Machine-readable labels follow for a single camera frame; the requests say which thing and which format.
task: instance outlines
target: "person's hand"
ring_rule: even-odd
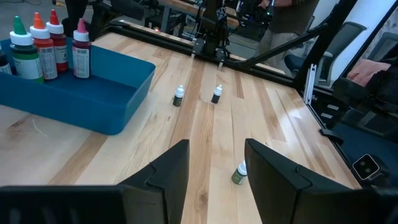
[[[269,0],[262,0],[262,2],[259,4],[259,7],[262,7],[263,9],[266,9],[269,6]]]
[[[361,60],[352,71],[349,72],[347,78],[353,82],[366,86],[373,75],[380,71],[386,71],[391,65],[388,63],[373,62],[371,60]]]

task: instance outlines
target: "wooden tabletop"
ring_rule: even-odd
[[[183,12],[188,12],[191,15],[196,15],[198,13],[198,8],[195,7],[195,5],[189,4],[187,2],[183,2],[180,0],[158,0],[158,2],[161,5],[172,6],[173,9],[179,9]],[[236,12],[234,9],[231,9],[230,7],[227,7],[226,9],[227,9],[228,14],[230,14],[232,16],[236,16]],[[227,23],[231,27],[238,27],[238,25],[239,25],[238,20],[230,18],[230,17],[227,18]]]
[[[116,136],[0,105],[0,185],[117,184],[189,139],[182,223],[261,223],[249,183],[231,181],[244,159],[244,140],[254,138],[321,175],[359,188],[295,90],[117,34],[94,45],[156,65],[146,99]],[[219,84],[223,94],[215,105],[210,100]],[[185,96],[175,107],[179,85],[185,86]]]

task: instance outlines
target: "white bottle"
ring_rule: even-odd
[[[184,96],[184,86],[180,85],[175,91],[173,105],[181,106],[183,96]]]
[[[248,177],[248,172],[246,171],[246,161],[243,160],[241,164],[239,164],[238,168],[236,169],[235,173],[232,175],[232,181],[235,184],[242,184],[244,180]]]
[[[214,90],[211,102],[217,104],[218,100],[220,100],[220,96],[221,96],[222,92],[223,92],[223,86],[222,85],[218,85],[218,87]]]

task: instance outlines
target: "bottle label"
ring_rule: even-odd
[[[10,64],[7,63],[5,66],[0,66],[0,72],[12,75]]]
[[[26,79],[42,79],[43,71],[40,65],[40,59],[14,59],[14,65],[17,70],[17,75]]]
[[[182,97],[180,98],[180,97],[174,96],[173,105],[181,106],[181,103],[182,103]]]
[[[73,47],[73,73],[79,78],[90,76],[90,51]]]
[[[42,64],[44,79],[49,80],[57,77],[57,66],[53,47],[39,48],[39,57]]]
[[[247,176],[243,176],[238,184],[243,184],[244,180],[246,180],[246,179],[247,179]]]
[[[55,46],[55,63],[67,63],[68,62],[68,51],[67,46]]]

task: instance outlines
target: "plastic bottle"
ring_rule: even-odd
[[[235,184],[242,184],[244,180],[248,177],[248,173],[246,171],[246,161],[243,161],[239,164],[238,168],[236,169],[235,173],[232,175],[232,181]]]
[[[79,20],[77,30],[73,31],[73,74],[78,78],[90,77],[91,43],[83,19]]]
[[[63,33],[63,25],[60,24],[57,13],[54,9],[51,10],[50,22],[47,22],[45,25],[50,32],[51,39],[54,42],[57,72],[66,72],[68,70],[67,37]]]
[[[211,99],[212,103],[218,103],[218,100],[220,99],[220,96],[223,92],[223,86],[219,85],[215,90],[213,94],[213,98]]]
[[[18,16],[14,18],[14,31],[10,32],[10,39],[10,48],[17,75],[43,83],[43,71],[37,47],[33,45],[32,35],[26,32]]]
[[[50,32],[44,27],[40,14],[35,12],[33,25],[30,27],[33,44],[39,51],[40,62],[43,69],[44,80],[52,80],[58,76],[55,64],[54,42],[50,38]]]
[[[0,72],[12,75],[11,67],[7,60],[7,55],[1,49],[1,45],[0,45]]]
[[[181,106],[183,96],[184,96],[184,86],[180,85],[175,91],[173,105]]]

